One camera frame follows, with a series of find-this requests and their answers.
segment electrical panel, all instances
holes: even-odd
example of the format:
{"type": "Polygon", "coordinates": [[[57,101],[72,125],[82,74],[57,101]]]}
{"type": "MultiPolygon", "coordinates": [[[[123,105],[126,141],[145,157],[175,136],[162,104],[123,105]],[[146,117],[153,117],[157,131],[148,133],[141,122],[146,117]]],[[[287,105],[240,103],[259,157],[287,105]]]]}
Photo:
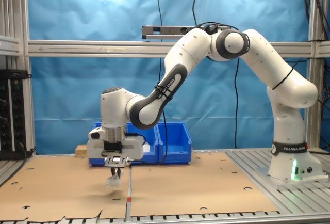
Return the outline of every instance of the electrical panel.
{"type": "Polygon", "coordinates": [[[0,106],[0,150],[5,153],[12,151],[10,99],[7,79],[0,79],[0,100],[2,103],[0,106]]]}
{"type": "Polygon", "coordinates": [[[24,159],[33,154],[26,148],[25,78],[22,70],[0,70],[0,160],[24,159]]]}

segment metal table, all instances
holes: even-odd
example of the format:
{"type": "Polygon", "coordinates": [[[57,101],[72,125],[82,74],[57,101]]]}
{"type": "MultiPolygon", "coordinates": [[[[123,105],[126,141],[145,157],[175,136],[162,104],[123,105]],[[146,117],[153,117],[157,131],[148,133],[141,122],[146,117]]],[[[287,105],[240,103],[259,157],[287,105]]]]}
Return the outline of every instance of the metal table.
{"type": "MultiPolygon", "coordinates": [[[[196,150],[194,153],[225,152],[259,189],[277,206],[277,212],[218,213],[205,215],[130,216],[130,202],[127,203],[126,218],[121,219],[63,219],[49,224],[94,224],[113,222],[134,223],[330,223],[330,182],[282,186],[275,190],[267,184],[256,169],[269,167],[270,149],[228,149],[196,150]]],[[[330,156],[314,155],[324,167],[330,165],[330,156]]],[[[0,182],[18,168],[21,162],[1,161],[0,182]]],[[[25,221],[5,221],[0,224],[26,224],[25,221]]]]}

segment brown cardboard surface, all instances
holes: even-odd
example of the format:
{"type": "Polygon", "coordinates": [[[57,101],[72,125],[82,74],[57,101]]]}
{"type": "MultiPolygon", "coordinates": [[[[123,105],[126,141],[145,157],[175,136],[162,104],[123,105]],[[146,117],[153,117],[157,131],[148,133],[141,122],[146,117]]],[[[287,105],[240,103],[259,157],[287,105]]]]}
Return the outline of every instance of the brown cardboard surface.
{"type": "Polygon", "coordinates": [[[224,153],[193,154],[190,165],[133,166],[131,187],[131,216],[277,211],[224,153]]]}
{"type": "Polygon", "coordinates": [[[0,221],[94,218],[101,211],[100,218],[124,218],[128,173],[127,168],[121,187],[114,190],[104,184],[111,175],[110,169],[90,168],[86,158],[34,158],[0,187],[0,221]]]}

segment blue bin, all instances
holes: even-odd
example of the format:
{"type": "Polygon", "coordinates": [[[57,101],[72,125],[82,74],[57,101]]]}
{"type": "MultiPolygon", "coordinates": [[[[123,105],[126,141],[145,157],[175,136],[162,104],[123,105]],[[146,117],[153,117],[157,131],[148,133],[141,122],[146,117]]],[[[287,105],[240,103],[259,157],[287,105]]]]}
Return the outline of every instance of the blue bin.
{"type": "MultiPolygon", "coordinates": [[[[93,129],[101,127],[100,122],[96,122],[93,126],[93,129]]],[[[144,135],[146,138],[146,141],[150,145],[150,153],[144,153],[143,158],[141,161],[150,163],[150,164],[156,164],[158,163],[158,154],[159,154],[159,131],[158,127],[154,126],[152,129],[149,130],[141,130],[135,127],[133,124],[130,122],[126,126],[126,131],[128,133],[137,133],[144,135]]],[[[89,164],[91,166],[104,166],[104,159],[103,158],[90,158],[89,159],[89,164]]],[[[132,162],[132,164],[142,164],[141,162],[132,162]]]]}
{"type": "Polygon", "coordinates": [[[191,138],[183,122],[166,123],[168,135],[168,152],[166,153],[166,133],[164,123],[158,123],[160,134],[158,161],[163,164],[187,164],[191,161],[191,138]]]}

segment blue curtain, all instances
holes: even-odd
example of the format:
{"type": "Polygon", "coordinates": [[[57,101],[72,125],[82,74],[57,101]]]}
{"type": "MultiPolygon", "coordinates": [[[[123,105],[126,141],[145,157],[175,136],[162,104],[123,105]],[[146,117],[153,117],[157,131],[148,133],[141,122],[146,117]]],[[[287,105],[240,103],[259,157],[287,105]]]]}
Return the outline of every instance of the blue curtain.
{"type": "MultiPolygon", "coordinates": [[[[193,0],[160,0],[163,25],[194,25],[193,0]]],[[[28,0],[31,39],[142,41],[142,25],[160,25],[157,0],[28,0]]],[[[303,0],[196,0],[197,22],[253,28],[275,42],[306,41],[303,0]]],[[[100,121],[100,94],[111,86],[148,95],[159,58],[32,58],[37,152],[72,153],[100,121]]],[[[166,106],[185,122],[194,149],[234,147],[237,60],[204,59],[166,106]]],[[[297,70],[305,76],[306,63],[297,70]]],[[[241,61],[239,148],[270,147],[273,117],[266,85],[241,61]]]]}

